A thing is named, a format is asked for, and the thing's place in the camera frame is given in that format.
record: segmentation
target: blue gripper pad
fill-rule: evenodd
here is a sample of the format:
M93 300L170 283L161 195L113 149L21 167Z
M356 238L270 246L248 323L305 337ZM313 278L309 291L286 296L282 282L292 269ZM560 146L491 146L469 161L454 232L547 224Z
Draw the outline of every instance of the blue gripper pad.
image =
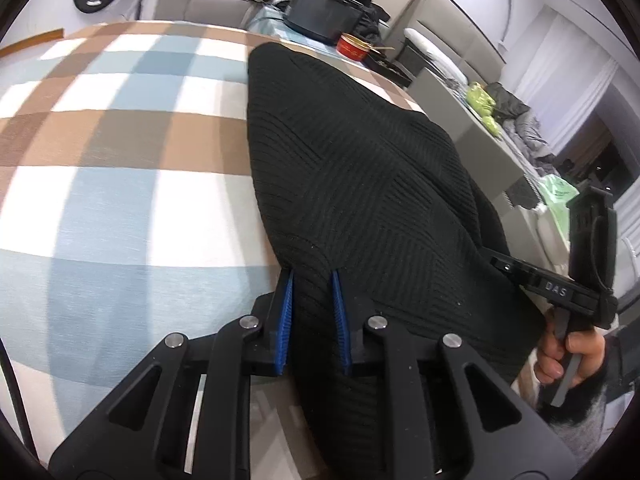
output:
M291 316L293 312L293 272L289 273L287 288L284 291L282 309L280 310L280 322L278 323L278 336L276 339L276 373L282 375L284 365L287 364L287 351L289 350L289 335L291 334Z
M340 288L340 278L338 271L334 270L331 275L334 293L334 317L335 329L338 338L338 348L340 349L340 360L345 375L351 372L351 338L349 326L347 324L347 313L344 310L344 300L342 289Z

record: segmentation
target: silver screw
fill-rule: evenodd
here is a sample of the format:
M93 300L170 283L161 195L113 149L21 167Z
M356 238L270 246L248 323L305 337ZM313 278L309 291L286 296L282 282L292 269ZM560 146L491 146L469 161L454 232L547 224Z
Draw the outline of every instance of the silver screw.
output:
M169 348L178 348L182 343L184 343L184 336L177 332L173 332L164 338L164 344Z
M449 348L460 348L462 339L458 334L447 334L442 338L442 342Z
M380 330L381 328L386 328L388 322L386 321L386 317L371 316L369 319L367 319L367 324L373 330Z
M242 328L255 328L260 321L255 316L244 316L240 318L240 326Z

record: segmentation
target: bed headboard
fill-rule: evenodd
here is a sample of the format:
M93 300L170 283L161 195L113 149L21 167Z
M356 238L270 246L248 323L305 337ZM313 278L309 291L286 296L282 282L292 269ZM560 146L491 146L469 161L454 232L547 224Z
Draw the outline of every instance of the bed headboard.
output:
M410 0L385 39L386 45L395 47L396 55L402 49L407 27L449 56L470 82L487 84L500 79L505 65L500 53L451 0Z

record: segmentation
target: yellow-green plastic bag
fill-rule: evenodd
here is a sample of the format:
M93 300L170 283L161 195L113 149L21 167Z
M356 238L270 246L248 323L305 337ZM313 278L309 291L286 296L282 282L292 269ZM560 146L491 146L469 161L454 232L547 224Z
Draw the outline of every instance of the yellow-green plastic bag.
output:
M466 91L466 102L480 117L491 117L494 113L494 98L484 91L480 83L471 83L469 90Z
M578 195L578 190L557 175L545 175L538 181L538 190L556 221L565 240L569 239L569 209L566 203Z
M484 124L484 127L489 130L489 133L492 134L492 136L497 137L498 139L502 138L500 126L498 126L498 123L495 122L493 117L483 117L482 124Z

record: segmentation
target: person's arm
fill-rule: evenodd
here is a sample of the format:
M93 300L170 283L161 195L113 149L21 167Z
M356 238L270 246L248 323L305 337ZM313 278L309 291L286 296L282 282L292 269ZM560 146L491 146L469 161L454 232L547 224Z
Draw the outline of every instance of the person's arm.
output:
M605 341L596 329L574 332L566 340L566 349L554 335L553 316L547 317L546 332L538 345L536 377L544 387L562 377L560 360L566 350L582 354L578 372L564 403L559 408L540 404L538 413L583 466L598 449L605 411Z

